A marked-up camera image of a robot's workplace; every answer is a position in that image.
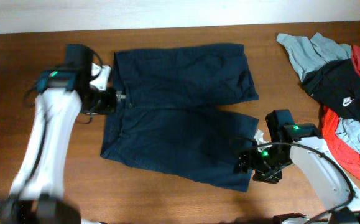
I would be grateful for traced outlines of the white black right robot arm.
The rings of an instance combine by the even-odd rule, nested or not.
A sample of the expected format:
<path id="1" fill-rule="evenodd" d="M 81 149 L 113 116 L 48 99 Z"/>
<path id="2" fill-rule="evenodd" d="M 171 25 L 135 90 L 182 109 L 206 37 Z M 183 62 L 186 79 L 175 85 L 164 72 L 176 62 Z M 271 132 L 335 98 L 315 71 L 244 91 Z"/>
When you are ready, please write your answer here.
<path id="1" fill-rule="evenodd" d="M 274 223 L 360 223 L 360 189 L 332 156 L 313 124 L 270 127 L 271 142 L 239 155 L 234 173 L 254 171 L 253 180 L 276 184 L 282 170 L 296 165 L 308 179 L 324 211 L 308 218 L 299 213 L 276 215 Z"/>

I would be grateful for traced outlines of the navy blue shorts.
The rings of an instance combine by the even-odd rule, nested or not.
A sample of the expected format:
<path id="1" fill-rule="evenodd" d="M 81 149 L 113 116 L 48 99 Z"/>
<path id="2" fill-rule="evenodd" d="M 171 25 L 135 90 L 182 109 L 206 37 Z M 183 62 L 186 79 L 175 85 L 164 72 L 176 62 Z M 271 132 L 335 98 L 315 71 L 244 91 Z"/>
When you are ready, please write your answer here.
<path id="1" fill-rule="evenodd" d="M 234 168 L 259 122 L 220 110 L 259 97 L 242 44 L 116 52 L 113 87 L 122 98 L 106 118 L 103 159 L 247 191 L 251 172 Z"/>

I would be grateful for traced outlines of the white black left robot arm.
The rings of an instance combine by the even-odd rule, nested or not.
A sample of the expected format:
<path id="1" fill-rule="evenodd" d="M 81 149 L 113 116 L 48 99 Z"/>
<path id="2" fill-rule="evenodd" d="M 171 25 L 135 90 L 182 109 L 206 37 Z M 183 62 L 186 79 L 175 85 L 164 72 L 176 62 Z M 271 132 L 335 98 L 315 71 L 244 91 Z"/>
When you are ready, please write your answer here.
<path id="1" fill-rule="evenodd" d="M 21 168 L 9 195 L 0 197 L 0 223 L 85 224 L 74 205 L 65 202 L 63 175 L 68 144 L 82 93 L 112 93 L 111 68 L 89 72 L 47 70 L 35 84 L 35 118 Z"/>

